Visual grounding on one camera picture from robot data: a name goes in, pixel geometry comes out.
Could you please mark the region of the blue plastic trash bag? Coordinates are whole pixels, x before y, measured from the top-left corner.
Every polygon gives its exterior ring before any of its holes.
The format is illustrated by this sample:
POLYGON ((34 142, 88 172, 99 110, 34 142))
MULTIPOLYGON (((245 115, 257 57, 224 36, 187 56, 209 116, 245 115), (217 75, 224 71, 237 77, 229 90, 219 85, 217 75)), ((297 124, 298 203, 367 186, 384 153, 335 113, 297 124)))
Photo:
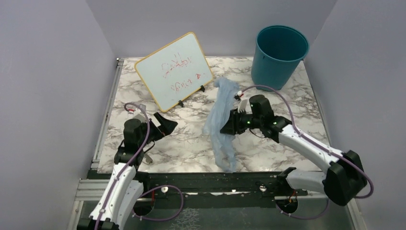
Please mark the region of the blue plastic trash bag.
POLYGON ((218 89, 216 101, 207 116, 202 133, 210 138, 214 153, 215 164, 226 173, 236 171, 235 150, 232 146, 234 135, 222 134, 220 130, 230 118, 230 111, 234 109, 235 94, 239 91, 239 84, 225 77, 214 81, 218 89))

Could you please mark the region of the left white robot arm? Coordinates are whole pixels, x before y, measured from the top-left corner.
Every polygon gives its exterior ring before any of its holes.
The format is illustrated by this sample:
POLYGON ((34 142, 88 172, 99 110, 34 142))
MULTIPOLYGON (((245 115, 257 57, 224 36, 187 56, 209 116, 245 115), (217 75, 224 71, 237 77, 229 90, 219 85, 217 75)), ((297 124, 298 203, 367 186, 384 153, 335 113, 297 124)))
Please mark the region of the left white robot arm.
POLYGON ((114 156, 114 166, 107 187, 88 218, 81 218, 78 230, 122 230, 134 210, 137 199, 148 195, 150 183, 135 176, 144 158, 144 146, 170 135, 178 123, 154 113, 159 122, 142 121, 140 116, 124 123, 124 139, 114 156))

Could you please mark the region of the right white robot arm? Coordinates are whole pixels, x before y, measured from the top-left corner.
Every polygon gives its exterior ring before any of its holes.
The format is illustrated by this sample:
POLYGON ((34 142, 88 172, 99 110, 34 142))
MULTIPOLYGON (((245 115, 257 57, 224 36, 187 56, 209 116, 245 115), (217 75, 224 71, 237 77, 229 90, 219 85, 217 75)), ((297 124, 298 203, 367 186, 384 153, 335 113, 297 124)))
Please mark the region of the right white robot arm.
POLYGON ((325 194, 333 203, 345 206, 367 185, 359 155, 349 150, 342 152, 303 133, 293 122, 275 115, 269 100, 261 94, 244 100, 251 113, 233 109, 221 128, 222 134, 237 135, 247 129, 258 129, 266 138, 288 146, 315 164, 320 171, 285 170, 276 182, 277 191, 288 195, 304 189, 325 194))

